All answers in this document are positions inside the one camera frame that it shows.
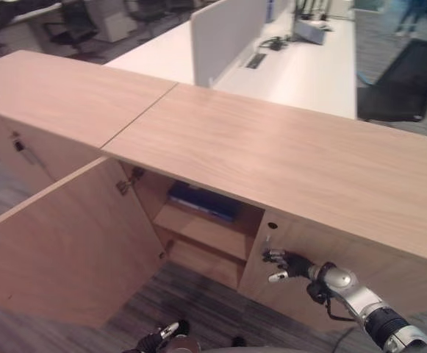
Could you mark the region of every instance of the cable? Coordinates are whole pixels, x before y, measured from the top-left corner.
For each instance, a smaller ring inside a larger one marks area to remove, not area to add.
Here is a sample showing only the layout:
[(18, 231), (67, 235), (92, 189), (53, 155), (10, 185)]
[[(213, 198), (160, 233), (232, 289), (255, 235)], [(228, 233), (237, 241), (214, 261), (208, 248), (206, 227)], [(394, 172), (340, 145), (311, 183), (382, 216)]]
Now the cable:
[(272, 37), (270, 39), (264, 40), (257, 46), (257, 50), (260, 48), (267, 48), (274, 51), (282, 50), (284, 47), (288, 45), (288, 42), (290, 40), (289, 36), (284, 37)]
[(339, 348), (340, 343), (347, 337), (349, 336), (352, 331), (355, 330), (355, 327), (352, 327), (350, 329), (348, 329), (347, 331), (344, 332), (344, 334), (342, 336), (340, 336), (340, 338), (337, 340), (336, 344), (334, 345), (334, 348), (332, 349), (332, 353), (336, 353), (337, 352), (337, 348)]
[(329, 318), (331, 318), (333, 320), (347, 321), (347, 322), (355, 321), (353, 318), (342, 318), (340, 316), (332, 315), (332, 313), (331, 313), (331, 298), (329, 296), (326, 297), (326, 309), (328, 311)]

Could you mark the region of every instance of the wooden countertop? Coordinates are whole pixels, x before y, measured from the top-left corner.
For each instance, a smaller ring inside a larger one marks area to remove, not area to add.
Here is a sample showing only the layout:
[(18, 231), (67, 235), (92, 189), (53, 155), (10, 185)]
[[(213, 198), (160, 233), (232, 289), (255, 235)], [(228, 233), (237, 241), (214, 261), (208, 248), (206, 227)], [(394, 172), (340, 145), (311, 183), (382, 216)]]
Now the wooden countertop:
[(0, 58), (0, 115), (101, 147), (176, 83), (62, 57)]
[(179, 84), (103, 151), (427, 259), (427, 137)]
[(0, 115), (427, 259), (427, 137), (26, 51)]

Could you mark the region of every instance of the wood grain surface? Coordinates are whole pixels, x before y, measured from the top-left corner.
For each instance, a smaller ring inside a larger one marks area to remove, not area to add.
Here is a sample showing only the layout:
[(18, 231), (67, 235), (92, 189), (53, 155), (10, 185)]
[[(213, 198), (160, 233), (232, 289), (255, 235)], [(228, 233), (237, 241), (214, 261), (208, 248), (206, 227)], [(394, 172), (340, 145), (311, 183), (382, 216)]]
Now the wood grain surface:
[[(257, 221), (260, 222), (261, 220), (261, 218), (257, 220), (254, 217), (249, 217), (254, 215), (254, 210), (252, 213), (246, 210), (242, 215), (243, 217), (240, 220), (250, 221), (251, 224), (257, 224)], [(182, 206), (176, 202), (168, 202), (154, 219), (154, 223), (246, 261), (257, 228), (253, 235), (248, 235), (241, 232), (241, 229), (235, 227), (234, 224), (213, 218), (214, 216), (202, 215), (201, 211), (196, 212), (190, 207)]]
[(16, 51), (0, 58), (0, 115), (100, 147), (174, 85), (92, 63)]
[(177, 85), (103, 150), (427, 259), (426, 137)]
[[(271, 229), (269, 222), (278, 227)], [(375, 291), (401, 315), (427, 310), (427, 260), (372, 241), (356, 239), (301, 217), (265, 212), (239, 293), (310, 328), (329, 331), (352, 324), (331, 320), (324, 306), (311, 300), (306, 292), (308, 279), (268, 282), (271, 274), (280, 271), (276, 265), (262, 262), (263, 244), (268, 237), (268, 246), (272, 249), (286, 249), (308, 257), (318, 265), (330, 261), (353, 271), (359, 282)], [(340, 316), (349, 316), (335, 300), (332, 311)]]
[(0, 216), (0, 307), (99, 327), (162, 264), (116, 160), (86, 165)]
[(28, 190), (37, 193), (54, 182), (54, 178), (37, 163), (30, 163), (15, 150), (12, 130), (0, 117), (0, 161)]
[(222, 285), (237, 289), (244, 271), (243, 261), (224, 256), (221, 252), (192, 242), (168, 229), (156, 227), (156, 231), (170, 261)]
[(74, 171), (99, 158), (101, 152), (75, 140), (62, 138), (32, 126), (5, 119), (5, 124), (27, 149), (31, 149), (41, 167), (54, 181), (60, 180)]

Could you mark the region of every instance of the person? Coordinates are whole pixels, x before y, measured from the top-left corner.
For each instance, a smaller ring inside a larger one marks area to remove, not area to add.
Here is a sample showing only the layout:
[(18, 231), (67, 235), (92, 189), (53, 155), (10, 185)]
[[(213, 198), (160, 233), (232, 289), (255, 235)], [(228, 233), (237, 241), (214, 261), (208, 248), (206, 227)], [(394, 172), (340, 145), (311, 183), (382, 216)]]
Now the person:
[(416, 26), (420, 18), (424, 14), (427, 8), (427, 0), (409, 0), (408, 7), (403, 17), (399, 21), (398, 28), (395, 30), (395, 35), (402, 37), (404, 35), (404, 24), (411, 16), (413, 17), (412, 23), (409, 25), (409, 36), (412, 38), (416, 37)]

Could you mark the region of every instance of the desk divider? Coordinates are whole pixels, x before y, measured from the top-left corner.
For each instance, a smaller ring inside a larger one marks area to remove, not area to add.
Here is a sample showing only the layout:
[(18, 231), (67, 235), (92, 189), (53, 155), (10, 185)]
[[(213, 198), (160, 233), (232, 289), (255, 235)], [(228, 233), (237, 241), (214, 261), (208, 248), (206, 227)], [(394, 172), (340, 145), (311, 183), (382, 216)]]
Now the desk divider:
[(267, 0), (220, 0), (190, 20), (194, 82), (211, 87), (265, 23)]

